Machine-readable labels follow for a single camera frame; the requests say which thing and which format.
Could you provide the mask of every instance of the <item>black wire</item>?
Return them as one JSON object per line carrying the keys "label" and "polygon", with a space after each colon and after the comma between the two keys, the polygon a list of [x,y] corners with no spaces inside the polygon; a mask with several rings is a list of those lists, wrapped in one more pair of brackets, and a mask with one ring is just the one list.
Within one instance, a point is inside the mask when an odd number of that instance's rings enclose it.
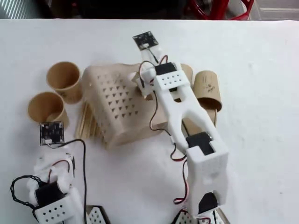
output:
{"label": "black wire", "polygon": [[22,205],[25,205],[27,207],[30,207],[32,209],[32,215],[34,216],[34,218],[37,220],[36,218],[36,215],[35,215],[35,210],[37,207],[35,207],[33,204],[29,203],[29,202],[24,202],[24,201],[21,201],[20,199],[18,199],[16,196],[15,196],[15,193],[14,193],[14,185],[15,183],[18,181],[18,180],[21,180],[21,179],[28,179],[28,178],[31,178],[32,180],[35,180],[39,186],[41,185],[44,185],[44,184],[47,184],[46,182],[43,182],[38,176],[34,176],[34,175],[23,175],[23,176],[19,176],[17,178],[15,178],[13,180],[13,182],[11,183],[11,186],[10,186],[10,192],[11,192],[11,196],[13,197],[13,200],[15,202],[18,202]]}
{"label": "black wire", "polygon": [[182,125],[183,125],[183,127],[184,127],[184,129],[185,129],[185,131],[186,131],[186,134],[187,134],[188,136],[190,136],[190,134],[189,134],[189,132],[188,132],[188,129],[187,129],[187,127],[186,127],[186,124],[184,123],[183,120],[182,120]]}
{"label": "black wire", "polygon": [[157,129],[153,129],[152,128],[152,121],[157,113],[157,110],[158,110],[158,99],[157,99],[157,95],[156,95],[156,92],[154,91],[154,95],[155,95],[155,99],[156,99],[156,109],[155,109],[155,112],[153,114],[153,116],[151,117],[151,119],[149,120],[149,128],[152,130],[152,131],[159,131],[159,130],[162,130],[162,131],[166,131],[166,133],[171,136],[171,134],[169,133],[169,131],[167,131],[166,129],[164,128],[157,128]]}
{"label": "black wire", "polygon": [[154,55],[154,53],[149,48],[146,48],[146,49],[149,50],[149,52],[151,53],[151,55],[153,55],[153,57],[154,57],[155,61],[157,62],[157,64],[159,64],[159,61],[156,58],[156,56]]}
{"label": "black wire", "polygon": [[84,208],[83,208],[83,217],[84,217],[84,224],[87,224],[87,219],[86,219],[86,196],[87,196],[87,184],[86,184],[86,173],[85,173],[85,157],[86,157],[86,144],[82,139],[74,139],[65,143],[62,143],[59,145],[57,148],[66,146],[68,144],[71,144],[75,141],[81,141],[83,143],[83,179],[84,179]]}
{"label": "black wire", "polygon": [[214,222],[215,222],[215,224],[217,224],[215,210],[213,211],[213,216],[214,216]]}

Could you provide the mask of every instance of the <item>brown paper cup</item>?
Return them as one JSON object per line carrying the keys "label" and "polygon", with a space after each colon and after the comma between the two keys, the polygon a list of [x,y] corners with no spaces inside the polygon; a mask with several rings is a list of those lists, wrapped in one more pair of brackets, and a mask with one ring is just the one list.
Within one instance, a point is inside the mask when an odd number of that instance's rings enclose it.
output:
{"label": "brown paper cup", "polygon": [[75,104],[82,98],[80,71],[71,62],[54,64],[47,73],[47,83],[68,104]]}
{"label": "brown paper cup", "polygon": [[193,92],[203,108],[221,110],[222,103],[218,79],[214,72],[201,71],[197,73],[194,80]]}
{"label": "brown paper cup", "polygon": [[33,97],[28,105],[28,116],[37,123],[62,121],[65,128],[70,123],[63,99],[54,92],[43,92]]}
{"label": "brown paper cup", "polygon": [[[216,126],[216,122],[217,122],[217,109],[214,109],[214,110],[207,109],[206,112],[209,115],[209,117],[210,117],[211,121],[213,122],[214,126]],[[201,128],[198,127],[196,124],[194,124],[189,118],[183,119],[183,122],[184,122],[184,124],[186,126],[187,132],[190,135],[202,132]]]}
{"label": "brown paper cup", "polygon": [[184,71],[184,73],[186,74],[189,82],[191,83],[192,86],[192,75],[193,75],[193,70],[192,68],[187,65],[187,64],[181,64],[182,70]]}

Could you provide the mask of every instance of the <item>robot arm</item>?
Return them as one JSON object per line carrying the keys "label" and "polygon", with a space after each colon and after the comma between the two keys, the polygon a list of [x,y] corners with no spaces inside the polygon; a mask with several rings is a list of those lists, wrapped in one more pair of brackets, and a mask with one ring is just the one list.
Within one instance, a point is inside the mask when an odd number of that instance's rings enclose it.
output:
{"label": "robot arm", "polygon": [[[173,143],[187,155],[189,170],[187,209],[193,217],[203,216],[226,201],[228,150],[206,110],[198,103],[180,64],[158,64],[153,60],[148,54],[148,47],[153,45],[154,37],[148,32],[146,37],[145,34],[141,34],[133,38],[135,41],[138,40],[136,43],[142,51],[143,59],[152,63],[150,67],[140,69],[137,85],[144,97],[155,91],[168,117],[168,130]],[[161,55],[157,44],[153,46],[152,51],[154,48],[157,55]],[[180,102],[176,102],[174,96],[180,98]],[[185,138],[181,130],[184,118],[192,120],[204,132]]]}

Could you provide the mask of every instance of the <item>white surface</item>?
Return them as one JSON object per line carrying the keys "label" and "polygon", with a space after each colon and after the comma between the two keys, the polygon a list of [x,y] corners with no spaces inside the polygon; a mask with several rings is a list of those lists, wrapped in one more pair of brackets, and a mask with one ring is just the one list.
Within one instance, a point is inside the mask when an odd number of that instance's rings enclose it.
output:
{"label": "white surface", "polygon": [[[29,208],[13,202],[9,187],[31,174],[37,156],[38,125],[27,117],[31,97],[50,90],[47,69],[62,60],[87,66],[137,63],[132,36],[151,30],[169,60],[195,74],[219,76],[223,109],[217,129],[230,148],[234,190],[224,212],[233,224],[288,223],[297,217],[299,23],[237,21],[0,20],[1,223],[35,223]],[[80,105],[66,107],[73,134]],[[81,153],[76,144],[76,153]],[[87,143],[88,204],[103,205],[111,222],[169,223],[184,193],[181,163],[172,162],[166,134],[114,151]],[[76,181],[83,178],[76,160]],[[26,182],[17,183],[26,200]]]}

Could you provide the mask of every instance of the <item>circuit board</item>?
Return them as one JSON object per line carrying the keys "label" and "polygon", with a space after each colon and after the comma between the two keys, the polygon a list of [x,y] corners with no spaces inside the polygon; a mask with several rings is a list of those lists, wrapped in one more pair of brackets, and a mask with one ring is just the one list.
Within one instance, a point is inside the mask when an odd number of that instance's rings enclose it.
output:
{"label": "circuit board", "polygon": [[62,121],[40,123],[39,129],[41,146],[64,143],[64,124]]}
{"label": "circuit board", "polygon": [[151,47],[157,46],[159,44],[158,41],[155,39],[155,37],[153,36],[153,34],[150,31],[145,32],[143,34],[133,36],[133,39],[134,39],[135,43],[137,44],[139,50],[151,48]]}

